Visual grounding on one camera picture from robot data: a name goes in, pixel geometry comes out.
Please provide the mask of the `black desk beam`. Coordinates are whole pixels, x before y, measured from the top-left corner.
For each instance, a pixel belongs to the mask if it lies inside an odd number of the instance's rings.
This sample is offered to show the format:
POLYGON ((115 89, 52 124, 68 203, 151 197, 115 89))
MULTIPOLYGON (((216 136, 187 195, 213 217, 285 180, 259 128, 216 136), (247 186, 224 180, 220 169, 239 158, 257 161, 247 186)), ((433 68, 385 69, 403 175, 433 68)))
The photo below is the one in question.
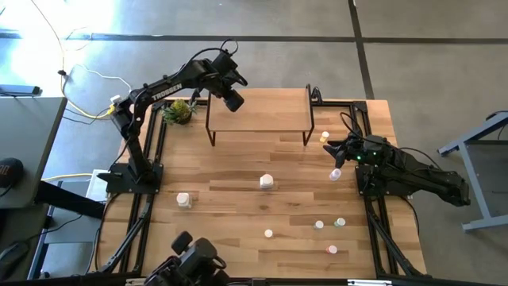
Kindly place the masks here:
POLYGON ((34 198, 35 203, 47 203, 91 218, 102 218, 105 205, 59 186, 41 181, 34 198))

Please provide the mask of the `grey desk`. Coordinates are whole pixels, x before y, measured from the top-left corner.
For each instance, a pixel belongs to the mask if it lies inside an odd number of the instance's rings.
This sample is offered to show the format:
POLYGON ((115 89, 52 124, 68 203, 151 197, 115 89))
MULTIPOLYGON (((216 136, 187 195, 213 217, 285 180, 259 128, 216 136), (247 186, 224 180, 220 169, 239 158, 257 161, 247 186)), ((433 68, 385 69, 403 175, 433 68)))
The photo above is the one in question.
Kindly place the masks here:
POLYGON ((20 181, 0 197, 0 209, 33 203, 66 105, 64 97, 0 97, 0 160, 13 157, 24 167, 20 181))

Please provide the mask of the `black rounded object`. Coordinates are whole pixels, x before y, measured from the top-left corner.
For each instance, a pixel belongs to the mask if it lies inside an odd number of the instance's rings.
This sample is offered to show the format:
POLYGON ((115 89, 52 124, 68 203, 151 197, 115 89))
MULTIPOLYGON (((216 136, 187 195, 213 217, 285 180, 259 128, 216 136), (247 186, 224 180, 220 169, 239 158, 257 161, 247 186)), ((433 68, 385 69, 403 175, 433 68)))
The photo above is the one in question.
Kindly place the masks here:
POLYGON ((15 242, 0 253, 0 281, 9 278, 29 251, 26 242, 15 242))

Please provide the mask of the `grey platform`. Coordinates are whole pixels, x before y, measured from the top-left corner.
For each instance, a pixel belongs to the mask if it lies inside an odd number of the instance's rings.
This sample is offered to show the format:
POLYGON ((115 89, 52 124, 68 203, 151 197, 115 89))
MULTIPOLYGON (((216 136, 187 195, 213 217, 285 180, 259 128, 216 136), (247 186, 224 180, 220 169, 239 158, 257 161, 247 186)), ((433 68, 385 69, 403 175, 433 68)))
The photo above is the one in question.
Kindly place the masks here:
MULTIPOLYGON (((60 181, 57 185, 67 191, 86 197, 89 182, 89 180, 60 181)), ((101 222, 100 218, 91 218, 85 215, 78 218, 79 214, 74 211, 54 206, 50 206, 48 216, 51 218, 50 229, 59 229, 46 235, 44 239, 46 244, 93 242, 95 232, 101 222)))

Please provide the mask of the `black round pouch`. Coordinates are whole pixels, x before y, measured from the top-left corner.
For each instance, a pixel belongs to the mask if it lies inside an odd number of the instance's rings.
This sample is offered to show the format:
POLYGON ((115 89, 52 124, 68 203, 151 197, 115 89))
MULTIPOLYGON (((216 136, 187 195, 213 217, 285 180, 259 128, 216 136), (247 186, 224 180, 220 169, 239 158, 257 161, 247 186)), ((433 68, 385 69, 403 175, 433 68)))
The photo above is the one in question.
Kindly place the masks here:
POLYGON ((24 165, 17 158, 9 157, 0 160, 0 187, 13 187, 24 174, 24 165))

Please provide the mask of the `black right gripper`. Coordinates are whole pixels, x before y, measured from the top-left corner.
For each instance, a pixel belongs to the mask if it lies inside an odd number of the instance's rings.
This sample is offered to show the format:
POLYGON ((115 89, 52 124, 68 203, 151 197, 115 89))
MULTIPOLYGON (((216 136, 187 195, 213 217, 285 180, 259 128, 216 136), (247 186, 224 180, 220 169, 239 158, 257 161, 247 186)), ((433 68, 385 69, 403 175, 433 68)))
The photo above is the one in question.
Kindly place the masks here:
POLYGON ((323 149, 335 156, 335 168, 342 168, 344 162, 354 160, 360 164, 368 163, 368 152, 364 148, 364 139, 350 133, 345 140, 327 141, 323 149))

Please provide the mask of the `black aluminium table frame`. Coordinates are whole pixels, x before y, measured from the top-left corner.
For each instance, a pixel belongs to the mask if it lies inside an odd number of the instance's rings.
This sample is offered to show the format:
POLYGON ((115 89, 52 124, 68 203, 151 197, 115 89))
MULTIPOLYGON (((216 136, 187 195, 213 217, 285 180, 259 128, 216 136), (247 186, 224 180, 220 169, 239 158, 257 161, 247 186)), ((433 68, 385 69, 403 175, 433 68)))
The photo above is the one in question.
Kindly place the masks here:
POLYGON ((215 145, 206 132, 206 108, 186 126, 168 126, 157 113, 142 130, 149 154, 164 166, 147 223, 116 268, 147 276, 172 255, 171 243, 187 231, 207 238, 234 279, 268 283, 339 284, 372 279, 370 234, 364 201, 356 189, 355 163, 331 181, 333 159, 321 147, 323 131, 339 140, 347 134, 341 113, 355 118, 365 133, 394 134, 385 102, 328 100, 314 108, 308 145, 297 133, 219 133, 215 145), (260 177, 275 185, 260 188, 260 177), (180 192, 192 207, 176 202, 180 192), (346 224, 333 225, 338 218, 346 224), (314 228, 321 220, 324 227, 314 228), (273 231, 271 238, 264 231, 273 231), (330 245, 336 254, 326 252, 330 245))

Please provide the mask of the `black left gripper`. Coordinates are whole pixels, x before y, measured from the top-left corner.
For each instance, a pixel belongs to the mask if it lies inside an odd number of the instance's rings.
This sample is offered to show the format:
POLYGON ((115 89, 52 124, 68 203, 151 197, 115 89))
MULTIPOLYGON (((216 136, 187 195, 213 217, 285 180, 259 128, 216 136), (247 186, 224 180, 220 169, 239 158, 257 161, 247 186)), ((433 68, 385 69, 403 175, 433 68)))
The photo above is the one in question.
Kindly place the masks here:
POLYGON ((237 63, 232 59, 229 53, 219 52, 217 57, 212 62, 212 66, 219 73, 223 80, 229 82, 238 82, 240 85, 246 87, 248 81, 237 71, 237 63))

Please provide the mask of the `white box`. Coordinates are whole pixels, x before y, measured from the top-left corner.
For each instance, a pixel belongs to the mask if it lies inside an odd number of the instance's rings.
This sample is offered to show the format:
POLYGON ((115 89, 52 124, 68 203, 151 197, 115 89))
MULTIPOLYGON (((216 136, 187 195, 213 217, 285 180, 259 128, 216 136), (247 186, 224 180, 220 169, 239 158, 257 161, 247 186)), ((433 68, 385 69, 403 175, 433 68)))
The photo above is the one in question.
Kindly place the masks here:
POLYGON ((108 195, 106 192, 108 183, 105 180, 98 177, 100 174, 103 173, 108 173, 108 171, 103 169, 93 170, 86 194, 86 197, 88 199, 92 199, 97 202, 103 202, 108 199, 108 195))

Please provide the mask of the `dark flat device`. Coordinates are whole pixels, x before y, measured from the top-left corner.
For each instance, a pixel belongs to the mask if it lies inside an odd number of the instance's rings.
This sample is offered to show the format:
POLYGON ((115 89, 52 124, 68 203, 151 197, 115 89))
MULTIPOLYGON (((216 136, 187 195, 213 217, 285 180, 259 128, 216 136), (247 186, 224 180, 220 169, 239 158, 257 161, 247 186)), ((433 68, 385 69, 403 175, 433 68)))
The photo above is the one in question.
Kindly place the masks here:
POLYGON ((38 86, 0 84, 1 96, 39 96, 41 89, 38 86))

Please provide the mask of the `wooden shelf with black legs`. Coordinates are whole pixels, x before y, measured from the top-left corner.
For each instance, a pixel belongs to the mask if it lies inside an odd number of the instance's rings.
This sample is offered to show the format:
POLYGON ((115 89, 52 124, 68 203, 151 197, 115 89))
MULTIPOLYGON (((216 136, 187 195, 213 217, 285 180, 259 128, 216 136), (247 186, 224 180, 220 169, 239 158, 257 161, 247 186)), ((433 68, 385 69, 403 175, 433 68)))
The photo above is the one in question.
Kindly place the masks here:
POLYGON ((206 108, 206 132, 211 145, 217 133, 300 133, 307 145, 314 131, 313 94, 304 88, 241 89, 244 103, 235 112, 222 100, 209 95, 206 108))

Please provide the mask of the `blue-grey metal table frame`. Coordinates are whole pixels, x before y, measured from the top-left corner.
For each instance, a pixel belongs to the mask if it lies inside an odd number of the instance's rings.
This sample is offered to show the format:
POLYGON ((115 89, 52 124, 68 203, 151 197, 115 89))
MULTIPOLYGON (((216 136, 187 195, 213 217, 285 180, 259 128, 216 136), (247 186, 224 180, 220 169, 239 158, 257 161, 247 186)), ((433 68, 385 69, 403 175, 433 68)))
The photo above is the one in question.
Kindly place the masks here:
POLYGON ((459 152, 479 205, 481 219, 462 225, 464 232, 496 226, 508 226, 508 214, 493 215, 484 194, 508 195, 508 140, 487 140, 485 136, 508 126, 508 110, 487 116, 481 126, 437 149, 442 157, 459 152))

